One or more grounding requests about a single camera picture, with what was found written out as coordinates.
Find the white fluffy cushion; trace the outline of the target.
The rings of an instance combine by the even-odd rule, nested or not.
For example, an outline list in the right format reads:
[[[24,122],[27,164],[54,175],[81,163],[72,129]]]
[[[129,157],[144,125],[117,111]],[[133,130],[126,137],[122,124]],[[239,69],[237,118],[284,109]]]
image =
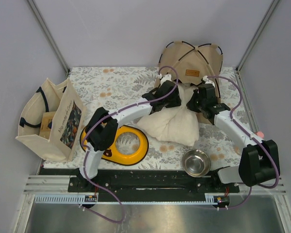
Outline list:
[[[199,124],[196,113],[186,106],[195,86],[178,85],[181,106],[163,108],[159,112],[142,117],[137,126],[159,141],[193,146],[199,140]]]

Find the stainless steel bowl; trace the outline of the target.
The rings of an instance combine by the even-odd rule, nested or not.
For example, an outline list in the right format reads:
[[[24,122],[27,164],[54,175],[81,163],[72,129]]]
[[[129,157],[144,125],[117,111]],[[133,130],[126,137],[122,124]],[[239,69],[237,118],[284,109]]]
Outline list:
[[[192,177],[203,177],[210,171],[210,158],[201,150],[192,149],[184,153],[181,159],[182,168]]]

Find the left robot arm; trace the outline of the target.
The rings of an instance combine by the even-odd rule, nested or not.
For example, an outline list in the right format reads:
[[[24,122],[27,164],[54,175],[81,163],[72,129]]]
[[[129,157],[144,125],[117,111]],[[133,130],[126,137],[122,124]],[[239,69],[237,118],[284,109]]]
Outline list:
[[[78,183],[79,187],[85,192],[95,188],[94,177],[97,175],[102,155],[114,143],[120,127],[137,118],[158,112],[169,104],[172,107],[181,105],[178,83],[172,81],[165,81],[160,87],[143,94],[136,103],[114,112],[103,107],[98,108],[84,128],[85,136],[81,139],[85,158],[80,167],[82,177]]]

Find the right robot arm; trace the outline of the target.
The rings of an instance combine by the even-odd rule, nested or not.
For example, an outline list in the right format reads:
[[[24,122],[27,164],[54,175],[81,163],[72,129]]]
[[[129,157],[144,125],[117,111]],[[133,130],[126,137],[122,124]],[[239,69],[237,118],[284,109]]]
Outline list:
[[[278,185],[280,165],[277,143],[257,136],[234,118],[230,108],[218,102],[212,84],[201,84],[187,107],[202,113],[242,150],[239,165],[218,169],[218,176],[211,180],[214,191],[224,191],[229,183],[243,183],[248,187],[259,185],[269,189]]]

